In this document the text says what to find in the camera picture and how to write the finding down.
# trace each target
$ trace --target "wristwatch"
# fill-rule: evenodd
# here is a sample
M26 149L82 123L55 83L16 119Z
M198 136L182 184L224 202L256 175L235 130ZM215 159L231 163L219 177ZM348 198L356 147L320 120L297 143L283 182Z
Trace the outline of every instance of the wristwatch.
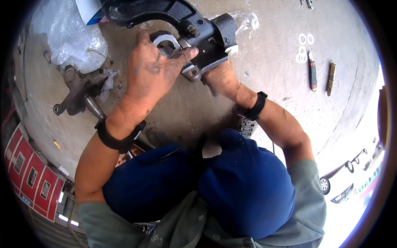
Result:
M255 105L251 109L245 109L238 104L235 104L232 109L232 113L235 113L241 117L247 118L250 121L256 121L258 119L259 113L261 113L263 107L265 106L267 94L258 92L258 98Z
M136 139L146 126L146 122L143 120L136 126L136 128L128 137L124 138L123 140L118 140L110 135L108 129L106 128L105 120L106 118L98 121L98 123L95 125L95 129L98 131L99 139L105 144L105 146L114 150L118 150L120 154L127 153L129 150L131 150L132 145L135 143Z

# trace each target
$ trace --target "shoe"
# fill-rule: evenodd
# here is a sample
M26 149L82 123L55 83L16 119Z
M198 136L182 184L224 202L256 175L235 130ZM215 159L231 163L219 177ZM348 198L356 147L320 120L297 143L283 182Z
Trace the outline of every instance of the shoe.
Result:
M247 118L241 118L237 124L236 130L241 133L244 138L250 139L257 126L258 123L256 121L250 121Z

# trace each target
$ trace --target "white washer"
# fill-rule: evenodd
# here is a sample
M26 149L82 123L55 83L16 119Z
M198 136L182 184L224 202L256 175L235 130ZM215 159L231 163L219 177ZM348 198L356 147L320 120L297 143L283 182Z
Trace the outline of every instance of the white washer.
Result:
M307 43L308 43L309 45L313 45L313 43L314 43L314 36L313 36L312 34L308 34L308 35L307 35Z
M306 47L300 46L299 49L298 49L298 53L302 53L302 54L304 53L305 54L306 53Z
M299 52L295 56L295 60L297 61L298 64L304 64L307 61L307 54Z
M299 40L299 43L300 43L302 46L305 45L305 44L306 44L306 40L307 40L307 39L306 39L306 35L303 34L303 33L300 34L300 35L298 36L298 40Z

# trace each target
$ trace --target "nut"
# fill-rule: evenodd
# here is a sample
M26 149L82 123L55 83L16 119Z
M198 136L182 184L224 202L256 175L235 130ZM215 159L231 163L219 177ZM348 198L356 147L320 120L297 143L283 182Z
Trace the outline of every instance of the nut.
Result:
M200 35L200 30L196 26L191 25L186 30L191 36L197 38Z

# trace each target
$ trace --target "plastic bag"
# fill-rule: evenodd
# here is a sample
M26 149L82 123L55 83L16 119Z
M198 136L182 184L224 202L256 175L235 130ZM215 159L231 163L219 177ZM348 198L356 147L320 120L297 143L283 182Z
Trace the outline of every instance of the plastic bag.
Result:
M32 24L36 33L47 34L52 63L89 73L105 62L108 44L98 24L84 25L75 0L42 1Z
M237 23L236 35L243 32L244 30L248 30L250 27L252 28L252 30L256 30L259 28L258 16L254 12L244 13L241 10L236 10L230 12L229 15L231 15ZM220 15L214 15L206 18L208 20L211 20L217 18L218 16Z
M113 77L119 75L120 70L115 71L111 70L107 67L103 69L103 73L108 75L108 79L105 81L101 94L99 95L99 100L104 103L106 99L109 97L109 90L113 89Z

